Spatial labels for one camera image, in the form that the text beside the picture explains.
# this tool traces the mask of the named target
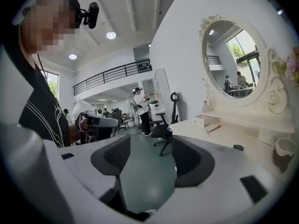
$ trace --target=oval mirror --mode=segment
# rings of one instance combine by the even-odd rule
[[[212,23],[206,34],[206,64],[218,88],[233,98],[250,95],[261,72],[260,55],[252,37],[230,21]]]

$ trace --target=tree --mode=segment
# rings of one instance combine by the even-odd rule
[[[240,46],[238,46],[237,44],[232,44],[231,49],[232,49],[236,59],[239,59],[239,58],[245,56],[244,52],[241,50]],[[243,62],[239,63],[239,65],[244,68],[245,66],[248,65],[248,63],[247,63],[247,61],[243,61]]]
[[[245,55],[244,52],[241,51],[240,46],[237,44],[232,44],[231,49],[233,50],[236,59],[239,59]]]
[[[48,85],[55,98],[57,98],[57,83],[50,80]]]

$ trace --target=balcony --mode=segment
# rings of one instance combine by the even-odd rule
[[[219,56],[207,56],[207,63],[209,64],[210,70],[224,70]]]
[[[147,71],[152,71],[149,59],[106,70],[74,85],[74,96],[101,84]]]

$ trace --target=window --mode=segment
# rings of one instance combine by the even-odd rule
[[[45,74],[46,74],[46,78],[47,78],[47,82],[48,82],[48,85],[50,87],[50,90],[52,91],[53,95],[57,99],[58,75],[53,74],[49,71],[45,71]]]
[[[246,77],[247,83],[258,83],[258,73],[261,71],[259,53],[251,36],[244,30],[227,41],[239,70]]]

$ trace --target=white stripe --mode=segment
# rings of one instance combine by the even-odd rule
[[[34,112],[34,114],[37,116],[39,116],[40,118],[41,118],[41,121],[43,122],[43,124],[45,125],[45,126],[47,126],[47,129],[48,130],[50,130],[50,132],[52,133],[52,136],[54,137],[54,139],[53,139],[53,141],[56,141],[57,143],[59,143],[59,145],[60,145],[60,147],[62,147],[62,145],[61,145],[61,140],[60,140],[60,138],[59,138],[59,135],[57,135],[54,131],[53,131],[53,129],[51,128],[51,126],[50,126],[50,124],[47,122],[47,120],[45,119],[45,117],[40,113],[40,111],[32,104],[29,104],[27,102],[27,104],[26,104],[26,106],[29,106],[29,107],[31,107],[31,111],[32,112]]]
[[[55,119],[56,119],[56,122],[57,122],[57,125],[58,125],[58,128],[59,128],[59,132],[60,132],[60,137],[61,137],[61,141],[62,141],[62,146],[64,147],[64,139],[62,137],[62,133],[61,133],[61,128],[60,128],[60,125],[59,125],[59,119],[61,117],[61,110],[60,110],[60,106],[59,104],[57,104],[57,109],[56,109],[56,106],[55,106]]]
[[[32,109],[34,109],[42,117],[42,119],[44,120],[44,122],[46,122],[49,125],[50,130],[59,138],[59,135],[54,132],[54,130],[52,129],[52,127],[50,126],[50,124],[47,122],[47,120],[43,116],[43,114],[35,107],[35,105],[31,101],[28,100],[28,102],[27,102],[27,104],[30,105],[32,107]],[[61,145],[61,139],[62,139],[62,136],[59,138],[59,141],[58,141],[60,145]]]
[[[49,134],[51,135],[52,140],[53,140],[53,141],[56,140],[56,139],[53,137],[53,133],[49,130],[49,128],[48,128],[47,125],[43,122],[43,120],[42,120],[42,119],[35,113],[35,111],[32,110],[29,106],[27,106],[27,104],[26,104],[26,107],[27,107],[29,110],[31,110],[31,112],[33,112],[33,114],[36,115],[36,116],[39,118],[39,120],[44,124],[44,126],[47,128]]]

